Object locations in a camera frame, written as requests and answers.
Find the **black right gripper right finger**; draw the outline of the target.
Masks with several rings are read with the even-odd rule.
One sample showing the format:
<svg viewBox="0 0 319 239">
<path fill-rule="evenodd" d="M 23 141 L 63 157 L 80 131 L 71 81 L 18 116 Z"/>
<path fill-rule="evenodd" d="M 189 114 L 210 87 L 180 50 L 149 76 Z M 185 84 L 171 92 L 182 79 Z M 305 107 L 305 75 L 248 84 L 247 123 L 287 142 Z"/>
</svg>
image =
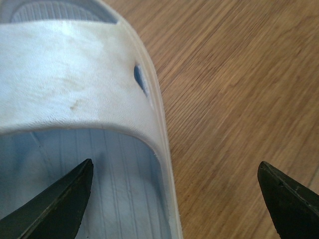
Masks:
<svg viewBox="0 0 319 239">
<path fill-rule="evenodd" d="M 262 195 L 282 239 L 319 237 L 319 196 L 266 161 L 258 167 Z"/>
</svg>

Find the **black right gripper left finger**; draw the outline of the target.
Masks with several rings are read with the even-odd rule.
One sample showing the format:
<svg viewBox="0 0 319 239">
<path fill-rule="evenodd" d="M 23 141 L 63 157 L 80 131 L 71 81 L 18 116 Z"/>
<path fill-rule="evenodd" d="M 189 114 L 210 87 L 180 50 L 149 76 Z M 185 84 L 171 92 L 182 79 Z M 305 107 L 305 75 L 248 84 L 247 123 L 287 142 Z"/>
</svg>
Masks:
<svg viewBox="0 0 319 239">
<path fill-rule="evenodd" d="M 2 239 L 74 239 L 91 194 L 94 165 L 86 159 L 0 221 Z"/>
</svg>

